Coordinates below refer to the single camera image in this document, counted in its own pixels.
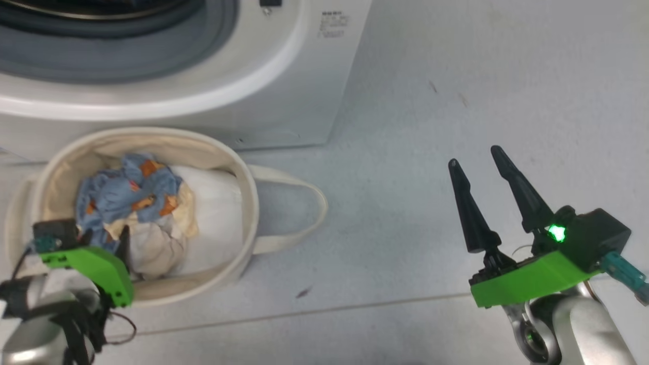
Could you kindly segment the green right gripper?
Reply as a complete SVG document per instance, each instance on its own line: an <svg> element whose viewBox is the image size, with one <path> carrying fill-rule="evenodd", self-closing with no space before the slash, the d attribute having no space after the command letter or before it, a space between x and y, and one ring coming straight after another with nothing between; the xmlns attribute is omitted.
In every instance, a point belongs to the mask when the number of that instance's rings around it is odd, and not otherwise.
<svg viewBox="0 0 649 365"><path fill-rule="evenodd" d="M544 199L503 148L493 145L490 152L500 176L510 185L521 213L524 231L531 233L548 227L554 213ZM500 236L485 221L471 194L471 183L457 159L448 162L448 172L467 251L498 251ZM481 281L469 280L470 292L478 307L509 306L535 300L570 289L602 273L598 267L591 272L584 272L559 251L520 263L508 255L505 259L510 267L501 270L498 275Z"/></svg>

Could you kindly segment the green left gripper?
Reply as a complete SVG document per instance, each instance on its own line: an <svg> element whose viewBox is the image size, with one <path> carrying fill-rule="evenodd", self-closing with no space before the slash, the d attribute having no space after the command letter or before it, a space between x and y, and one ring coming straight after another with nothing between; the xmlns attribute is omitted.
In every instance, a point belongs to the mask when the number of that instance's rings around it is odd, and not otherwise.
<svg viewBox="0 0 649 365"><path fill-rule="evenodd" d="M124 226L116 248L116 256L91 246L93 231L79 235L79 247L66 251L43 252L40 259L49 268L72 268L101 288L112 301L112 307L129 307L134 300L130 279L130 227Z"/></svg>

